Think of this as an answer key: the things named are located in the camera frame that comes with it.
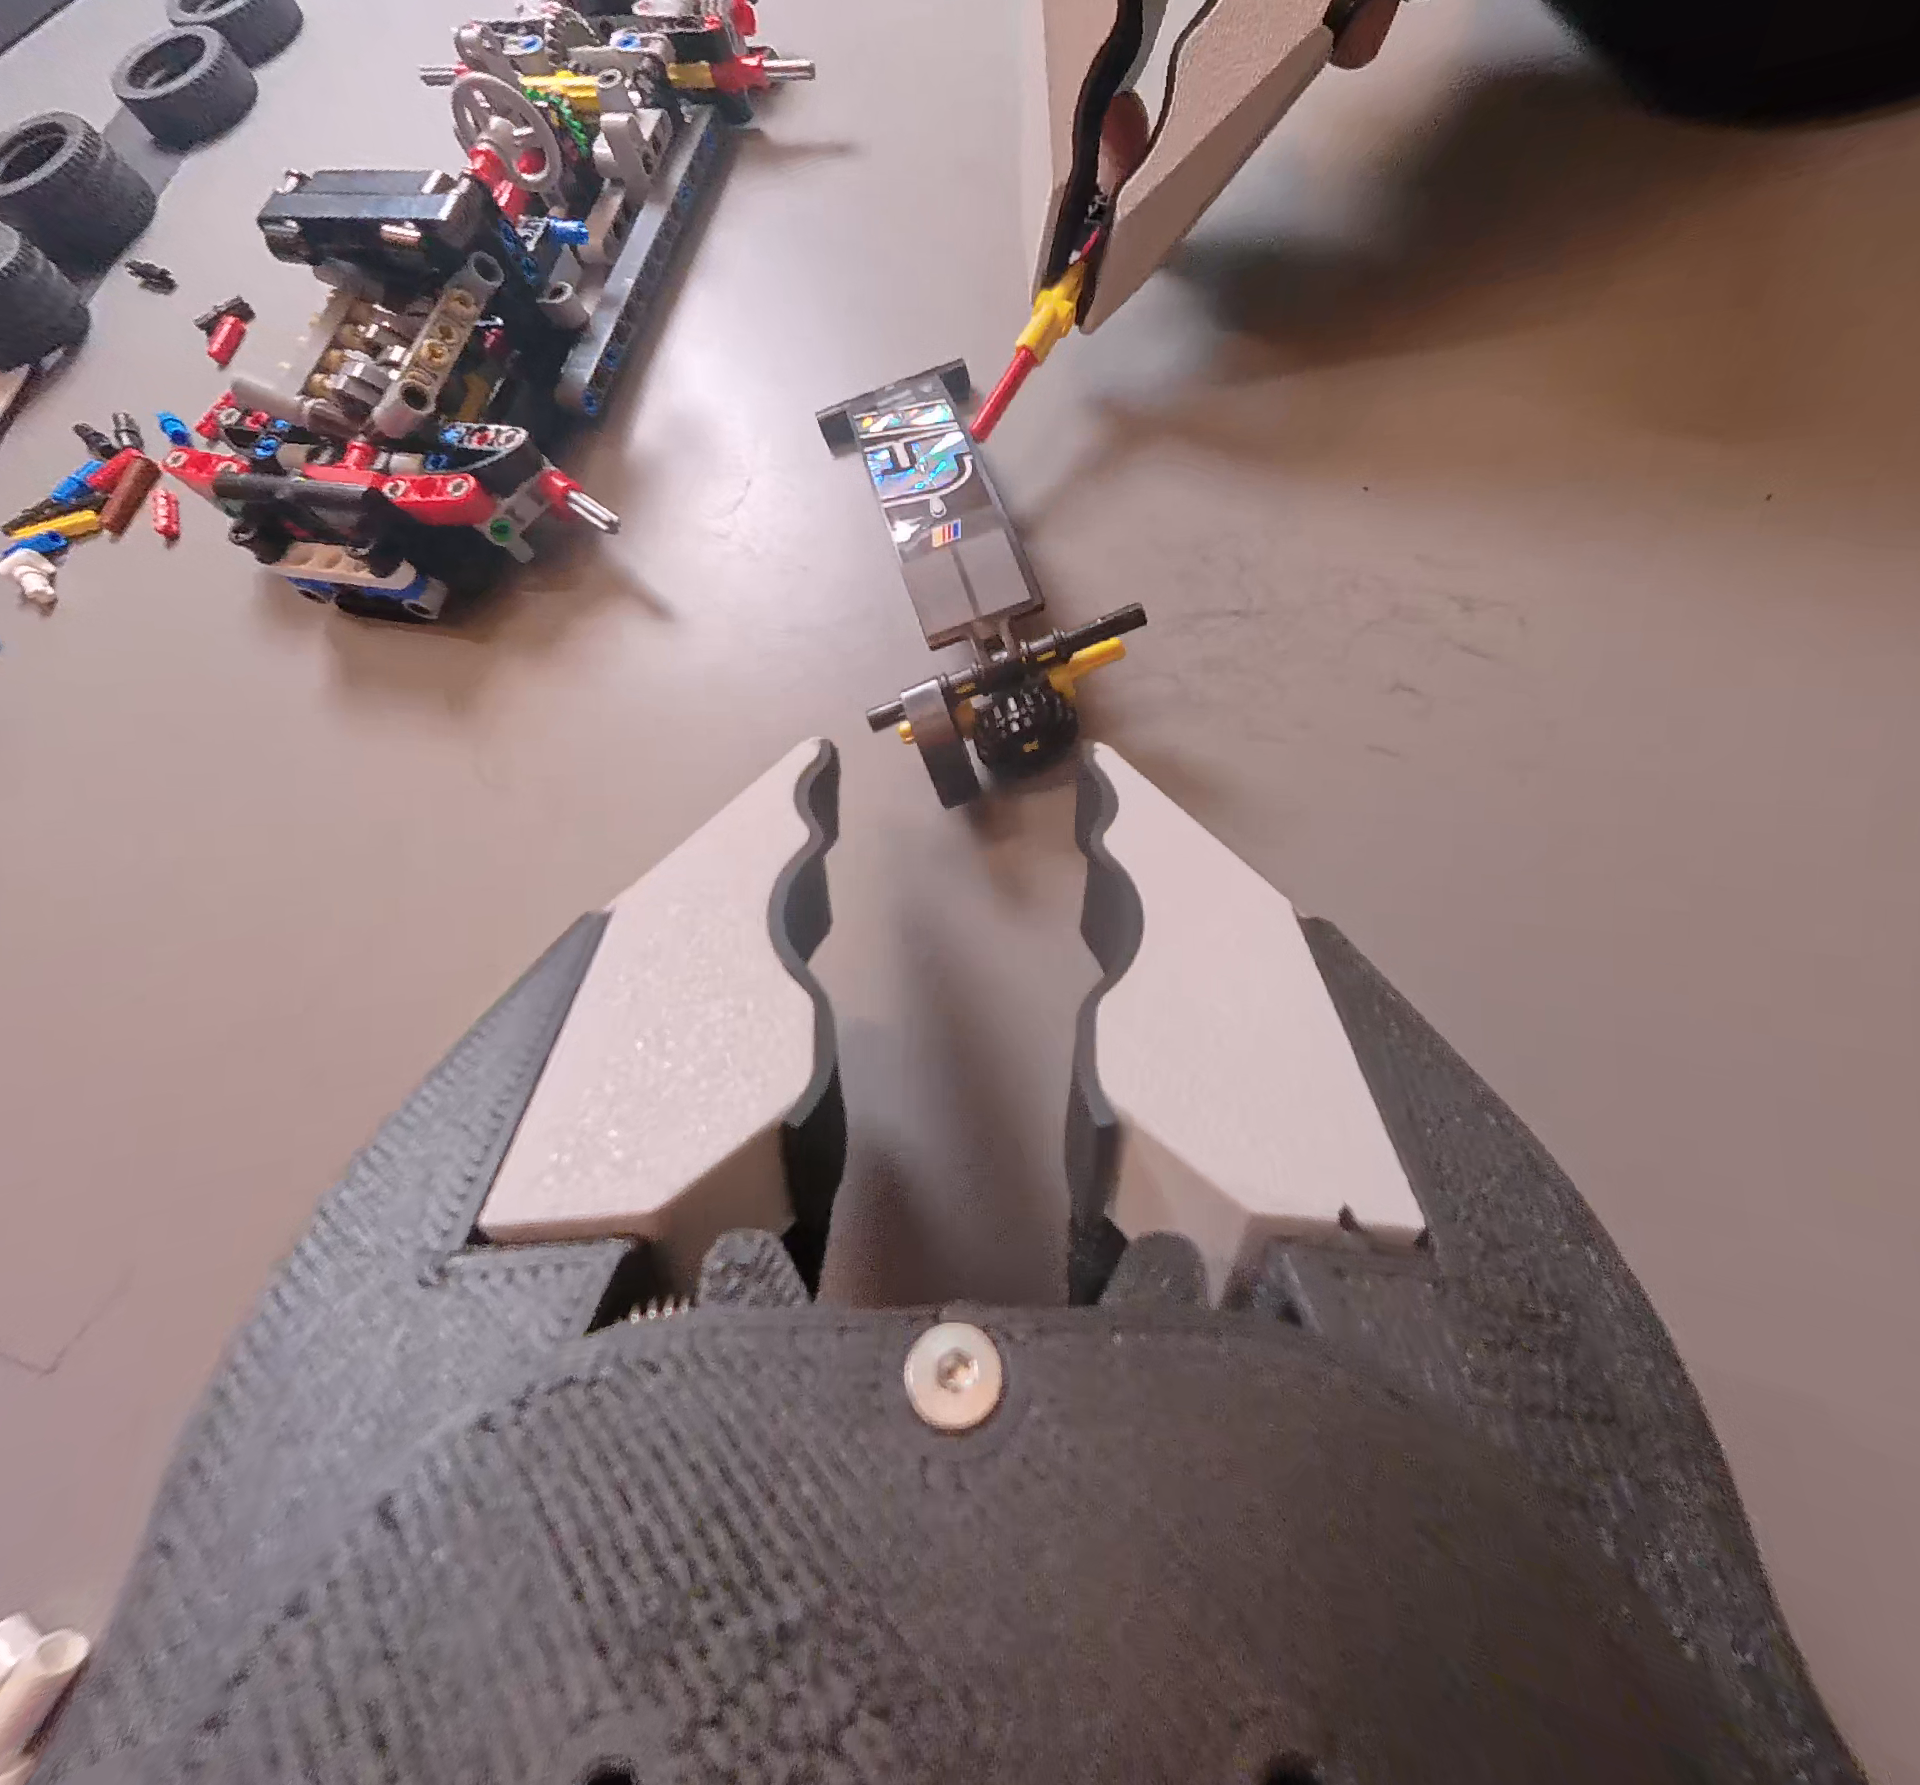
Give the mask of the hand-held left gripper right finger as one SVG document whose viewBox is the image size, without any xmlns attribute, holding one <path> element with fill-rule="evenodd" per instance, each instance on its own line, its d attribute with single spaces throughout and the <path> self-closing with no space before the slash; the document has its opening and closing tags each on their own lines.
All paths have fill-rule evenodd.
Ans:
<svg viewBox="0 0 1920 1785">
<path fill-rule="evenodd" d="M 1223 1305 L 1271 1245 L 1414 1252 L 1427 1219 L 1294 903 L 1119 750 L 1075 796 L 1096 981 L 1069 1078 L 1069 1301 L 1154 1235 Z"/>
</svg>

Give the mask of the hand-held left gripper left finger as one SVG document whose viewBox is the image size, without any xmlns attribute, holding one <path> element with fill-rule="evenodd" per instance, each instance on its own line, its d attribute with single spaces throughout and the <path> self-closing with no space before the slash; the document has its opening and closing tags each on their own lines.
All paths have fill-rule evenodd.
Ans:
<svg viewBox="0 0 1920 1785">
<path fill-rule="evenodd" d="M 805 739 L 607 909 L 479 1205 L 491 1245 L 626 1239 L 684 1289 L 733 1231 L 820 1285 L 848 1120 L 828 996 L 837 749 Z"/>
</svg>

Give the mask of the black lego wing assembly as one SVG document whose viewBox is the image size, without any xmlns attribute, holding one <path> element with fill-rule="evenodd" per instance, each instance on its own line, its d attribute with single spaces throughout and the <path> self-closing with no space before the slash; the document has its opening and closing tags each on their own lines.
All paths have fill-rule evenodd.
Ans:
<svg viewBox="0 0 1920 1785">
<path fill-rule="evenodd" d="M 932 652 L 969 657 L 867 709 L 911 744 L 945 810 L 988 786 L 1040 774 L 1079 740 L 1079 687 L 1116 664 L 1147 618 L 1139 602 L 1079 626 L 1021 632 L 1045 597 L 965 405 L 962 361 L 926 369 L 816 414 L 828 452 L 856 457 Z"/>
</svg>

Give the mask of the pile of small lego pieces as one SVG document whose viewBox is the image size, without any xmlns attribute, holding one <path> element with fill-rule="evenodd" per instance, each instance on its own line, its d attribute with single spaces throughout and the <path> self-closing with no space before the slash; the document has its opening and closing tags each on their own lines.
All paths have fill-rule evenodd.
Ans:
<svg viewBox="0 0 1920 1785">
<path fill-rule="evenodd" d="M 4 424 L 13 424 L 24 401 L 62 374 L 76 351 L 4 373 Z M 98 540 L 115 543 L 140 520 L 152 524 L 163 545 L 177 545 L 186 471 L 202 455 L 213 455 L 216 467 L 240 471 L 262 419 L 226 391 L 195 424 L 168 409 L 156 414 L 152 433 L 126 409 L 111 416 L 110 430 L 76 422 L 81 463 L 33 502 L 4 509 L 4 588 L 22 606 L 47 616 L 59 605 L 62 564 L 75 550 Z"/>
</svg>

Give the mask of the lego car chassis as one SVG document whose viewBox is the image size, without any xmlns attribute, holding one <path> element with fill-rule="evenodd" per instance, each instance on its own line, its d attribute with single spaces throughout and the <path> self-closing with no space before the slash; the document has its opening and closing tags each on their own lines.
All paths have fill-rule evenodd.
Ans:
<svg viewBox="0 0 1920 1785">
<path fill-rule="evenodd" d="M 289 358 L 194 427 L 161 417 L 150 502 L 197 495 L 301 599 L 440 622 L 620 514 L 557 463 L 657 328 L 762 92 L 814 76 L 759 0 L 519 0 L 462 26 L 452 172 L 290 172 L 257 215 L 327 299 Z"/>
</svg>

